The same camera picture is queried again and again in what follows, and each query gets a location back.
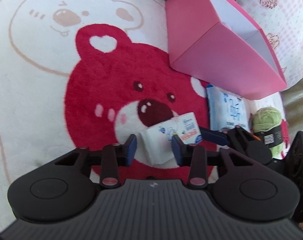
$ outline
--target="pink box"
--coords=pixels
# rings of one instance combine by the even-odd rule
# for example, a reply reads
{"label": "pink box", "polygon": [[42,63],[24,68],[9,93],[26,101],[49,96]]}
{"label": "pink box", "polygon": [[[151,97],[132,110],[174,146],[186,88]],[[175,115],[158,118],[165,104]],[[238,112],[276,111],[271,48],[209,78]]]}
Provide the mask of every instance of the pink box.
{"label": "pink box", "polygon": [[234,0],[167,0],[173,69],[250,100],[287,87],[261,27]]}

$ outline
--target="pink cheek spot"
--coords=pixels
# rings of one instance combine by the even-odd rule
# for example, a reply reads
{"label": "pink cheek spot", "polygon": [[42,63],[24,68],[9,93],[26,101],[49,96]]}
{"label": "pink cheek spot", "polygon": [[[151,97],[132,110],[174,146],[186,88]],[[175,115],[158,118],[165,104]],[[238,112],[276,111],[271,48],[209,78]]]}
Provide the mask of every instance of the pink cheek spot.
{"label": "pink cheek spot", "polygon": [[121,124],[124,125],[127,122],[127,116],[125,114],[121,115]]}
{"label": "pink cheek spot", "polygon": [[108,120],[112,122],[114,121],[114,117],[115,117],[115,110],[111,108],[108,110]]}
{"label": "pink cheek spot", "polygon": [[96,109],[95,109],[95,115],[97,117],[101,117],[103,115],[103,110],[104,110],[103,106],[100,104],[97,104]]}

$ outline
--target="white tissue pack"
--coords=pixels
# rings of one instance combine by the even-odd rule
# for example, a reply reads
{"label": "white tissue pack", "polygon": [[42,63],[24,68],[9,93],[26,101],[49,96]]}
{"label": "white tissue pack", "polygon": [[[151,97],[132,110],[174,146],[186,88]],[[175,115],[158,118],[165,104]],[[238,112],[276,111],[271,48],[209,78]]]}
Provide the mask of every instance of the white tissue pack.
{"label": "white tissue pack", "polygon": [[185,144],[202,141],[194,113],[173,117],[140,133],[151,165],[163,164],[174,158],[171,149],[171,139],[174,134],[177,134]]}

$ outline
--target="wet wipes package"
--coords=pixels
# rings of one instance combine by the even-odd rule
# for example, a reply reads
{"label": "wet wipes package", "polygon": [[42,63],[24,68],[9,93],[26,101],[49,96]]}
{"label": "wet wipes package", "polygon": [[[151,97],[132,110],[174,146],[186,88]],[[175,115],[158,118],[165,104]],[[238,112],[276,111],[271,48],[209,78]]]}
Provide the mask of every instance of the wet wipes package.
{"label": "wet wipes package", "polygon": [[185,144],[202,141],[194,113],[183,114],[153,125],[140,133],[151,165],[163,164],[174,158],[171,149],[173,134],[177,134]]}
{"label": "wet wipes package", "polygon": [[206,91],[210,130],[229,130],[239,125],[249,131],[246,106],[242,97],[213,85],[207,85]]}

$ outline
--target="beige bear nose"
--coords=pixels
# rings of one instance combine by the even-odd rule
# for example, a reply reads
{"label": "beige bear nose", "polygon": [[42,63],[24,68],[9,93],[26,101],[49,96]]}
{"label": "beige bear nose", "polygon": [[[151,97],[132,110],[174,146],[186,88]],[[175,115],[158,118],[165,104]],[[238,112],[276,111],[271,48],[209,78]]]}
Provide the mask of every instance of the beige bear nose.
{"label": "beige bear nose", "polygon": [[61,26],[73,26],[81,23],[82,19],[73,11],[68,9],[59,9],[54,12],[53,19]]}

